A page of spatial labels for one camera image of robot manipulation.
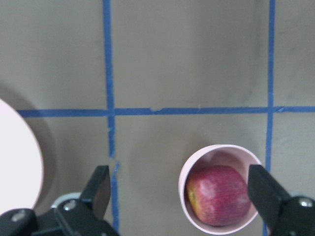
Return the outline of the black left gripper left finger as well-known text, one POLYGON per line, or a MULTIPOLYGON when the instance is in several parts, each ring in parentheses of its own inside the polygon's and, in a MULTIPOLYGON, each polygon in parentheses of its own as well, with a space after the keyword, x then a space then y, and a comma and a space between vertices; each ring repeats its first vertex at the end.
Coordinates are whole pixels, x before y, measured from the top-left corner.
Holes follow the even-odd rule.
POLYGON ((37 216, 30 208, 16 208, 0 216, 2 236, 116 236, 105 221, 111 196, 108 166, 97 166, 79 197, 60 201, 37 216))

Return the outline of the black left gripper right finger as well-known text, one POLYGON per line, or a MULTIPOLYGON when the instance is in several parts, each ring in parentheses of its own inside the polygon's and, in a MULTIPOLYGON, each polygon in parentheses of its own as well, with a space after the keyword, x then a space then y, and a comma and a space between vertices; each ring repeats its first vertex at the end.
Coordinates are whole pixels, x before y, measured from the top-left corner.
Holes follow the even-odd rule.
POLYGON ((261 165, 249 166, 248 196, 271 236, 313 236, 315 200, 290 195, 261 165))

